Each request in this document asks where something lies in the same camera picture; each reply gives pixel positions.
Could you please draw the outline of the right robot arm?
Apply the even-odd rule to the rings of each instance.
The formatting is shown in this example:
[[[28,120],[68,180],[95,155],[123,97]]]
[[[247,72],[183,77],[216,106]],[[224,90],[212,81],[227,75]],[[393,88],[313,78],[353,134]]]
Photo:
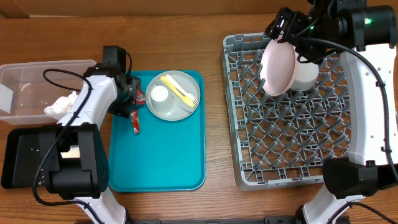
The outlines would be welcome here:
[[[298,63],[319,64],[338,53],[346,75],[351,143],[346,158],[323,163],[324,184],[300,206],[292,223],[346,223],[343,213],[366,197],[397,185],[394,63],[397,15],[366,1],[312,1],[308,13],[283,7],[267,26],[263,89],[286,92]]]

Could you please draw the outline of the red sauce sachet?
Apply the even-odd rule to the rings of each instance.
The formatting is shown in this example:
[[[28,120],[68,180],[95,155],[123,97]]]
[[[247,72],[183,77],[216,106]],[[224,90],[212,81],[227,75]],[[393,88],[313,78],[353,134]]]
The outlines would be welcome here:
[[[131,124],[132,124],[134,134],[139,134],[140,133],[139,117],[138,117],[136,109],[134,109],[130,112],[130,119],[131,119]]]

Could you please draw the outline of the red snack wrapper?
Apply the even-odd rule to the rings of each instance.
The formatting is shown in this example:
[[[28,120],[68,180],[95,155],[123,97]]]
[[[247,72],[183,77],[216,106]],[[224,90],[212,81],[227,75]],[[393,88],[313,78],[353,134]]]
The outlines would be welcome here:
[[[146,96],[141,89],[136,93],[136,105],[144,105],[146,103]]]

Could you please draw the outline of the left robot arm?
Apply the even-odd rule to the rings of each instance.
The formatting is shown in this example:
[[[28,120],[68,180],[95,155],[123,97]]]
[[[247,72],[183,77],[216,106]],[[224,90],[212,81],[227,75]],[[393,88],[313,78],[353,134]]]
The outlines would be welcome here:
[[[79,75],[76,102],[55,126],[42,128],[42,161],[32,193],[40,204],[78,205],[93,223],[132,223],[128,210],[109,189],[109,164],[100,136],[107,113],[129,117],[141,89],[131,76],[132,57],[122,47],[105,46],[100,63]]]

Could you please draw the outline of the grey bowl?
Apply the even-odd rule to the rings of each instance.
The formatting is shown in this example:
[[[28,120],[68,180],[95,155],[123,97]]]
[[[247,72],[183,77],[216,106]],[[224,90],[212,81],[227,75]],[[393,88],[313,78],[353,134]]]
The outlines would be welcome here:
[[[300,63],[295,60],[294,81],[290,89],[307,91],[314,87],[318,78],[319,66],[314,63]]]

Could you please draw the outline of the pink round plate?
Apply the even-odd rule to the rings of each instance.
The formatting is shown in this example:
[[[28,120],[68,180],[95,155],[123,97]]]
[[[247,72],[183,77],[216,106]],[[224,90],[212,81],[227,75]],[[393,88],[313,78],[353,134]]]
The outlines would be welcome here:
[[[260,78],[265,80],[264,91],[270,96],[285,93],[295,80],[295,64],[293,45],[270,40],[261,59]]]

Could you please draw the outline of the white napkin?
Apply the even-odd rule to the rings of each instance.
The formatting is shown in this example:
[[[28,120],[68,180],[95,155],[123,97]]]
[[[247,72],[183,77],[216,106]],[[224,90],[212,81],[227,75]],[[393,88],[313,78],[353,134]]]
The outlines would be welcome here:
[[[44,113],[56,120],[60,120],[71,110],[77,98],[78,94],[76,91],[73,91],[68,96],[61,96],[54,104],[46,107]]]

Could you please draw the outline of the white paper cup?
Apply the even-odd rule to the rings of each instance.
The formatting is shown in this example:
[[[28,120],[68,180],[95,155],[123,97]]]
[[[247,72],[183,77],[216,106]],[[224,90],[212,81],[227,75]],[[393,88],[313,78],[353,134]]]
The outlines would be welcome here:
[[[162,85],[156,85],[150,92],[151,105],[160,114],[169,113],[174,107],[174,99],[168,89]]]

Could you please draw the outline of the white plastic fork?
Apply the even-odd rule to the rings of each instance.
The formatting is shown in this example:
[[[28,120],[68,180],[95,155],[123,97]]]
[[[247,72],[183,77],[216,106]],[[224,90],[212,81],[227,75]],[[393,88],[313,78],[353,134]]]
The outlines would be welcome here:
[[[193,104],[194,104],[195,106],[198,106],[199,101],[197,100],[197,98],[196,98],[193,94],[187,92],[184,88],[182,88],[182,87],[174,80],[174,78],[171,77],[170,75],[166,75],[165,77],[166,77],[166,79],[167,79],[167,80],[168,80],[180,93],[182,93],[184,96],[189,97],[189,98],[193,101]]]

